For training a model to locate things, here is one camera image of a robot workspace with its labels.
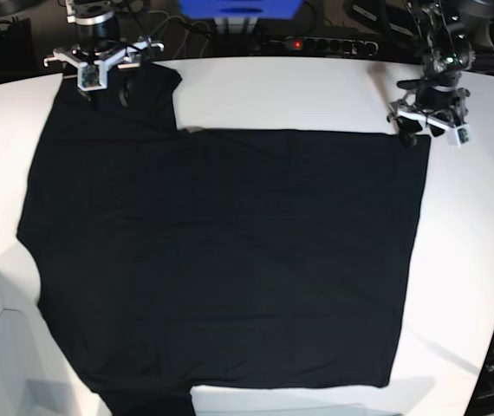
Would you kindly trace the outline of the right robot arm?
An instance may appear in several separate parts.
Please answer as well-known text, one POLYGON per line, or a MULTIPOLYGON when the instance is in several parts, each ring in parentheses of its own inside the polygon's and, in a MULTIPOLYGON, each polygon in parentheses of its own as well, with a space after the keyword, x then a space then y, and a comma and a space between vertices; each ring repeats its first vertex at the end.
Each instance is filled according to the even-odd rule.
POLYGON ((151 3, 144 1, 139 11, 130 1, 66 1, 67 22, 76 29, 77 44, 70 48, 54 49, 43 59, 43 66, 59 62, 70 66, 78 93, 95 107, 97 95, 108 88, 109 72, 113 68, 133 70, 152 60, 165 45, 152 39, 143 29, 139 14, 147 13, 151 3), (129 42, 120 35, 120 19, 131 19, 140 36, 129 42))

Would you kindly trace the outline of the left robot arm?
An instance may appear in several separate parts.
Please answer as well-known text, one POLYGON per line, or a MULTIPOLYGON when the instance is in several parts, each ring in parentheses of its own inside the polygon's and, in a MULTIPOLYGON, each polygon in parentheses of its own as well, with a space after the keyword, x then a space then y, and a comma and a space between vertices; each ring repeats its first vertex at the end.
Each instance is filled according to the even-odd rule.
POLYGON ((422 73, 397 82, 405 94, 389 104, 387 120, 396 126, 405 147, 415 146, 425 128, 434 137, 444 135, 452 146, 462 146, 471 140, 466 122, 471 93, 458 83, 475 60, 465 27, 458 11, 440 1, 411 1, 407 8, 419 35, 422 73))

